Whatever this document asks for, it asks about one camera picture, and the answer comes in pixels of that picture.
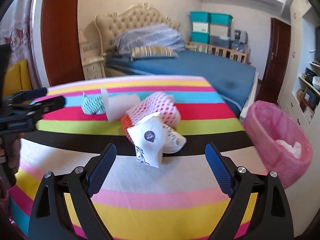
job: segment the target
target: beige headboard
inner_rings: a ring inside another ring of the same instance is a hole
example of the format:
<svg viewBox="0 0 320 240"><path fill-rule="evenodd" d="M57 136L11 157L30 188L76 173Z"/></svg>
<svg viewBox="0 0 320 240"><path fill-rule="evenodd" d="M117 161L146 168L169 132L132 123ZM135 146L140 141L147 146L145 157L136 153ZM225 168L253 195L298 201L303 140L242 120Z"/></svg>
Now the beige headboard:
<svg viewBox="0 0 320 240"><path fill-rule="evenodd" d="M113 41L119 33L160 23L166 23L175 30L180 27L179 20L172 20L163 16L160 11L148 3L131 6L120 15L117 15L117 13L108 16L96 15L95 25L100 35L101 55L112 51Z"/></svg>

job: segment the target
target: striped tablecloth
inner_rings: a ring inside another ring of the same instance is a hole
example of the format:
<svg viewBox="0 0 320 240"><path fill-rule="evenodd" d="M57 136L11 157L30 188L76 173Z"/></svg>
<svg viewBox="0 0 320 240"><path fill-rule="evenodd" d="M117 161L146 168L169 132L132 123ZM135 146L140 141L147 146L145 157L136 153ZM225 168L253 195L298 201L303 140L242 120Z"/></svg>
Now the striped tablecloth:
<svg viewBox="0 0 320 240"><path fill-rule="evenodd" d="M176 130L187 138L184 148L165 155L159 169L138 163L120 122L108 122L105 115L83 114L82 91L99 94L100 88L107 88L111 96L137 93L141 100L155 91L174 95L182 119ZM208 238L229 202L206 162L204 148L209 142L236 165L266 174L241 124L202 77L108 78L50 88L47 97L56 95L64 95L67 105L45 115L38 123L39 131L25 135L17 185L10 190L12 217L26 234L43 174L65 174L84 166L109 142L116 145L117 158L92 201L115 239ZM255 199L255 195L250 199L238 236L248 226ZM84 236L69 195L66 201L76 232Z"/></svg>

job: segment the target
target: striped pillow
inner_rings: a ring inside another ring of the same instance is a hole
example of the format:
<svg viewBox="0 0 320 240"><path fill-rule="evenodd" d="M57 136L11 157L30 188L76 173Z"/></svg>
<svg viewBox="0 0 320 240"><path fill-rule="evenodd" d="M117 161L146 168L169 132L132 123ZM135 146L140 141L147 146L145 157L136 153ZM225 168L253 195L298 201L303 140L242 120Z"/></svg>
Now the striped pillow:
<svg viewBox="0 0 320 240"><path fill-rule="evenodd" d="M164 46L143 46L135 47L131 50L130 60L150 57L178 57L178 54L168 47Z"/></svg>

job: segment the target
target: wooden floor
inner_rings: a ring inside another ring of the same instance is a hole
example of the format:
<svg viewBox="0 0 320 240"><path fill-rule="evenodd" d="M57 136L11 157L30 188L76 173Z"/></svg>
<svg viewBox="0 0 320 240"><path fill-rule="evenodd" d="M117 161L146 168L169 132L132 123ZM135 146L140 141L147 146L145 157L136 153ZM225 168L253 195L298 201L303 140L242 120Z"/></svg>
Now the wooden floor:
<svg viewBox="0 0 320 240"><path fill-rule="evenodd" d="M278 95L279 95L279 90L267 87L263 83L260 85L260 89L258 92L258 96L256 100L261 100L261 101L266 101L270 102L273 104L277 104L278 100Z"/></svg>

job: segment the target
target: box on shelf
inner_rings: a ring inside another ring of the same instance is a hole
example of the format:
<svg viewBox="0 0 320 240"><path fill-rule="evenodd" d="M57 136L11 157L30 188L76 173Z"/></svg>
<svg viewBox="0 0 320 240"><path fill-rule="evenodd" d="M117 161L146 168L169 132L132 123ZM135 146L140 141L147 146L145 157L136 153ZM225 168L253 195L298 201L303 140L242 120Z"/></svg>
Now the box on shelf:
<svg viewBox="0 0 320 240"><path fill-rule="evenodd" d="M306 117L308 124L310 124L313 116L315 115L315 112L309 106L307 106L303 113Z"/></svg>
<svg viewBox="0 0 320 240"><path fill-rule="evenodd" d="M210 34L215 36L230 36L230 26L210 24Z"/></svg>
<svg viewBox="0 0 320 240"><path fill-rule="evenodd" d="M210 35L210 45L229 49L230 48L230 38Z"/></svg>
<svg viewBox="0 0 320 240"><path fill-rule="evenodd" d="M201 33L209 32L209 23L193 22L192 27L193 27L192 30L194 32L201 32Z"/></svg>
<svg viewBox="0 0 320 240"><path fill-rule="evenodd" d="M304 100L307 103L307 105L314 111L316 109L316 106L319 104L320 97L313 93L312 90L307 88Z"/></svg>
<svg viewBox="0 0 320 240"><path fill-rule="evenodd" d="M304 112L307 107L308 107L307 102L304 100L304 98L301 98L301 100L300 100L300 108L301 108L302 112Z"/></svg>
<svg viewBox="0 0 320 240"><path fill-rule="evenodd" d="M209 44L209 33L192 32L191 41Z"/></svg>
<svg viewBox="0 0 320 240"><path fill-rule="evenodd" d="M231 26L233 17L224 13L210 13L211 23Z"/></svg>
<svg viewBox="0 0 320 240"><path fill-rule="evenodd" d="M208 12L192 11L190 16L192 22L210 22L210 14Z"/></svg>
<svg viewBox="0 0 320 240"><path fill-rule="evenodd" d="M317 76L316 73L314 73L312 70L306 68L306 71L305 71L305 81L307 81L311 86L313 86L312 84L312 80L313 80L313 77L314 76Z"/></svg>
<svg viewBox="0 0 320 240"><path fill-rule="evenodd" d="M312 85L314 86L315 89L320 91L320 77L313 77L312 79Z"/></svg>

